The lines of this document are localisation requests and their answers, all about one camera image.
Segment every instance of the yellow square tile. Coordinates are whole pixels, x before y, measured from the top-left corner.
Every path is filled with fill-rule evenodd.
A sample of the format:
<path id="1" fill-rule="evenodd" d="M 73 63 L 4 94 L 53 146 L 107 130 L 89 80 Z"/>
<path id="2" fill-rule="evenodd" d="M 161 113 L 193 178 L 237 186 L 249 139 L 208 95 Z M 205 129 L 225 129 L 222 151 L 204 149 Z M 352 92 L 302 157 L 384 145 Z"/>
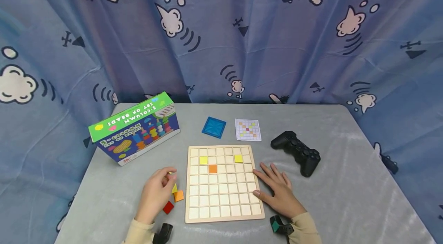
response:
<path id="1" fill-rule="evenodd" d="M 242 163 L 243 162 L 243 156 L 241 154 L 235 154 L 234 160 L 236 163 Z"/>
<path id="2" fill-rule="evenodd" d="M 200 157 L 200 164 L 208 164 L 208 157 L 207 156 Z"/>
<path id="3" fill-rule="evenodd" d="M 174 187 L 172 188 L 172 194 L 174 194 L 175 192 L 177 192 L 177 184 L 174 185 Z"/>

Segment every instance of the red square tile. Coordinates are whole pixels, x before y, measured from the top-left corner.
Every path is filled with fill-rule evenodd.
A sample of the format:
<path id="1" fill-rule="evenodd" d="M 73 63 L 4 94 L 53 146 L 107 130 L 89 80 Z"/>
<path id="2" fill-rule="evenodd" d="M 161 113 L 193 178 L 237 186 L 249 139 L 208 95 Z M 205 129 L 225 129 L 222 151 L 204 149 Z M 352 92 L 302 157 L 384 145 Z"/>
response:
<path id="1" fill-rule="evenodd" d="M 174 208 L 174 205 L 170 202 L 170 201 L 167 201 L 167 204 L 166 204 L 166 206 L 163 208 L 163 211 L 166 213 L 166 214 L 169 214 L 169 212 L 171 212 L 171 210 Z"/>

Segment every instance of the green box lid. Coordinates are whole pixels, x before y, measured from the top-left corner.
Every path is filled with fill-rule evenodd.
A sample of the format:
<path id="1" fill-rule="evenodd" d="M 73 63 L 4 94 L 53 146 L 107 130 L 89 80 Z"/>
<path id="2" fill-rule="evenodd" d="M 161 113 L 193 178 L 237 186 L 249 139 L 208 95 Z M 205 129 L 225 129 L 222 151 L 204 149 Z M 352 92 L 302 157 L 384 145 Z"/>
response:
<path id="1" fill-rule="evenodd" d="M 159 95 L 143 101 L 134 107 L 128 108 L 110 118 L 106 118 L 96 124 L 90 125 L 88 129 L 92 142 L 97 142 L 173 103 L 174 102 L 169 98 L 166 92 L 161 92 Z"/>

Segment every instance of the person's right hand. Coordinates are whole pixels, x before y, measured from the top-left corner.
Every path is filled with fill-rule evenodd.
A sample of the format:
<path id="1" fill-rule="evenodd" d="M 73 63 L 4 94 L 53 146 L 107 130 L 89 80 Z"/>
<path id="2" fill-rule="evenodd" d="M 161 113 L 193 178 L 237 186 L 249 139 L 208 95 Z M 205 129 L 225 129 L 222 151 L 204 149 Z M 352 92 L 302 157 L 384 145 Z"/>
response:
<path id="1" fill-rule="evenodd" d="M 264 163 L 260 163 L 260 167 L 265 171 L 265 174 L 257 169 L 254 169 L 253 172 L 274 191 L 274 196 L 259 190 L 255 190 L 253 194 L 289 219 L 305 213 L 306 209 L 292 193 L 292 184 L 285 172 L 280 173 L 274 163 L 271 163 L 271 169 Z"/>

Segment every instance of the fabric backdrop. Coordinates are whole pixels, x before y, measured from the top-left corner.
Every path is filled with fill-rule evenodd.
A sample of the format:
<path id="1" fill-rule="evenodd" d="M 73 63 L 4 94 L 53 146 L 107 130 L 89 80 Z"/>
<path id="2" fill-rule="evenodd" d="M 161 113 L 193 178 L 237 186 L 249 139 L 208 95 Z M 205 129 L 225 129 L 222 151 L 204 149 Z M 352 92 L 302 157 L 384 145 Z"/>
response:
<path id="1" fill-rule="evenodd" d="M 2 243 L 52 243 L 87 126 L 162 91 L 344 105 L 443 243 L 442 40 L 442 0 L 0 0 Z"/>

